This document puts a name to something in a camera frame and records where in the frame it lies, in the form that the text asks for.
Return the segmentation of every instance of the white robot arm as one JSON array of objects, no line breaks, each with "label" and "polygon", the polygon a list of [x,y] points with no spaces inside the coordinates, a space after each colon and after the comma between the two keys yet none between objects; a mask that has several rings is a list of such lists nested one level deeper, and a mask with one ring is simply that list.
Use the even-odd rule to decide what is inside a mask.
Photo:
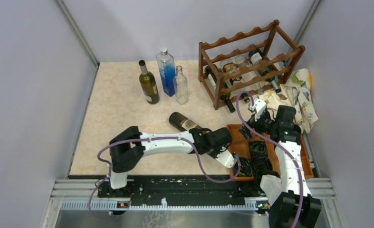
[{"label": "white robot arm", "polygon": [[220,128],[214,132],[203,133],[203,129],[193,129],[174,134],[149,134],[139,132],[138,127],[129,127],[110,144],[127,139],[142,139],[132,147],[130,143],[110,148],[113,170],[110,177],[112,189],[120,189],[126,186],[128,171],[133,169],[138,161],[145,156],[160,153],[194,153],[193,147],[180,138],[193,143],[199,154],[207,153],[226,168],[231,168],[236,163],[236,158],[226,149],[232,138],[226,128]]},{"label": "white robot arm", "polygon": [[[275,120],[270,118],[266,103],[258,98],[249,110],[253,112],[246,124],[259,134],[267,133],[271,140],[282,148],[275,147],[275,153],[280,164],[280,178],[274,175],[262,175],[260,187],[265,192],[271,205],[269,212],[270,228],[291,227],[297,212],[300,198],[300,185],[303,187],[303,201],[305,206],[301,213],[297,227],[313,228],[321,211],[321,201],[312,198],[312,194],[304,178],[301,161],[301,130],[294,124],[295,108],[280,105]],[[245,124],[240,132],[251,140],[251,132]]]}]

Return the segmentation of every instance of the wooden tray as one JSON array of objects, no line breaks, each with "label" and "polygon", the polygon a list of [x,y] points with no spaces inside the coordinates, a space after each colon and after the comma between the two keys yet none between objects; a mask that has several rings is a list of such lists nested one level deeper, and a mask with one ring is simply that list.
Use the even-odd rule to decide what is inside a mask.
[{"label": "wooden tray", "polygon": [[[250,152],[249,152],[249,142],[244,138],[244,136],[239,132],[239,129],[241,128],[241,124],[228,124],[226,128],[229,130],[233,141],[229,146],[229,151],[231,153],[236,153],[239,155],[239,157],[244,157],[247,159],[251,158]],[[265,141],[258,136],[251,133],[252,141]],[[274,145],[271,142],[266,141],[265,142],[268,150],[268,158],[272,163],[273,170],[279,173],[280,175],[280,166],[279,166],[279,160],[275,153]],[[308,153],[306,149],[306,145],[303,140],[303,136],[301,136],[301,161],[303,164],[303,171],[304,171],[304,177],[306,180],[311,179],[314,177],[313,170],[310,166],[310,160],[308,159]],[[234,176],[233,168],[230,169],[230,177]],[[249,181],[253,180],[254,176],[252,177],[236,177],[235,181]]]}]

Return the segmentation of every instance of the patterned cloth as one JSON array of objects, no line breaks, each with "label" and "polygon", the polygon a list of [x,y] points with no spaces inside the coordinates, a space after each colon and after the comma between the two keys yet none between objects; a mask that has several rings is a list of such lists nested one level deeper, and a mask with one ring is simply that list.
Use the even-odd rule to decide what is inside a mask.
[{"label": "patterned cloth", "polygon": [[259,95],[267,103],[267,107],[276,113],[279,105],[288,105],[296,109],[295,122],[302,133],[309,133],[318,120],[311,101],[311,76],[308,69],[303,68],[293,73],[286,84],[280,85],[282,91],[275,93],[268,90]]}]

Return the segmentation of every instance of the green wine bottle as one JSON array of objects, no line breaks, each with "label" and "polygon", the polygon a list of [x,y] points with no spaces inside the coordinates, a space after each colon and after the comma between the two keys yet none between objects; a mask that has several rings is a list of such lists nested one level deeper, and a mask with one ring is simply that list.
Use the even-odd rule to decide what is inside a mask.
[{"label": "green wine bottle", "polygon": [[[208,77],[209,82],[213,86],[213,89],[216,89],[216,81],[217,81],[217,79],[216,79],[216,76],[212,72],[212,69],[211,69],[211,67],[209,65],[205,67],[205,74]],[[223,88],[228,88],[226,82],[223,82]],[[231,113],[233,113],[233,112],[236,111],[236,109],[234,108],[233,103],[230,100],[230,93],[221,95],[221,100],[226,103],[226,105],[229,108],[229,111]]]},{"label": "green wine bottle", "polygon": [[139,66],[142,72],[139,76],[139,82],[141,83],[145,98],[148,103],[154,105],[160,100],[154,75],[147,70],[144,60],[139,61]]},{"label": "green wine bottle", "polygon": [[196,122],[190,120],[179,112],[174,112],[170,115],[169,123],[180,132],[189,131],[192,128],[201,128]]}]

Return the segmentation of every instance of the white wall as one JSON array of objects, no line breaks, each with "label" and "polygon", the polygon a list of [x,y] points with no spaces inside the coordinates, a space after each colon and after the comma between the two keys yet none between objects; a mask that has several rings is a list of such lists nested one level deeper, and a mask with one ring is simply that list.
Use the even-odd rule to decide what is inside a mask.
[{"label": "white wall", "polygon": [[374,227],[374,1],[325,1],[302,44],[320,118],[316,156],[348,227]]},{"label": "white wall", "polygon": [[[294,38],[312,0],[65,0],[99,61],[154,59],[163,46],[176,59],[197,59],[198,43],[230,38],[255,26],[279,19]],[[214,57],[245,48],[254,38],[235,47],[214,49]],[[282,38],[275,38],[270,56],[287,51]]]},{"label": "white wall", "polygon": [[53,0],[0,1],[0,228],[40,227],[93,76]]}]

